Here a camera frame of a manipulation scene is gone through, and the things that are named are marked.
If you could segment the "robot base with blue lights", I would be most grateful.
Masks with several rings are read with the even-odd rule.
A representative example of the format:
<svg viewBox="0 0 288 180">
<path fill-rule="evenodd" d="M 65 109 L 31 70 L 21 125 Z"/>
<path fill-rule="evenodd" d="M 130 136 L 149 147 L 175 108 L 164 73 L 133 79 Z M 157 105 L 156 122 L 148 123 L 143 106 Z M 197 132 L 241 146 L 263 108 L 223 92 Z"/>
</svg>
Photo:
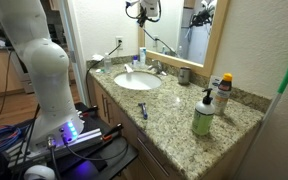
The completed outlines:
<svg viewBox="0 0 288 180">
<path fill-rule="evenodd" d="M 26 141 L 9 148 L 5 157 L 9 167 L 27 165 L 50 157 L 50 149 L 55 149 L 56 157 L 68 154 L 66 147 L 82 150 L 101 142 L 100 128 L 85 131 L 84 122 L 79 118 L 64 119 L 62 122 L 43 123 L 35 121 Z"/>
</svg>

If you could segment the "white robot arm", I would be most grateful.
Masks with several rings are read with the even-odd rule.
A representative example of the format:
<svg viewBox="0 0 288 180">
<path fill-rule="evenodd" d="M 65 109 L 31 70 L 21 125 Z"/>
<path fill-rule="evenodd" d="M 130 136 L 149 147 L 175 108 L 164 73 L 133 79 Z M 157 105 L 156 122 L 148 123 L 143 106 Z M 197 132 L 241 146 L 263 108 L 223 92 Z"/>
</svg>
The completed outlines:
<svg viewBox="0 0 288 180">
<path fill-rule="evenodd" d="M 31 143 L 50 134 L 74 140 L 84 125 L 74 106 L 68 79 L 69 58 L 49 34 L 40 0 L 0 0 L 0 23 L 25 64 L 41 107 Z"/>
</svg>

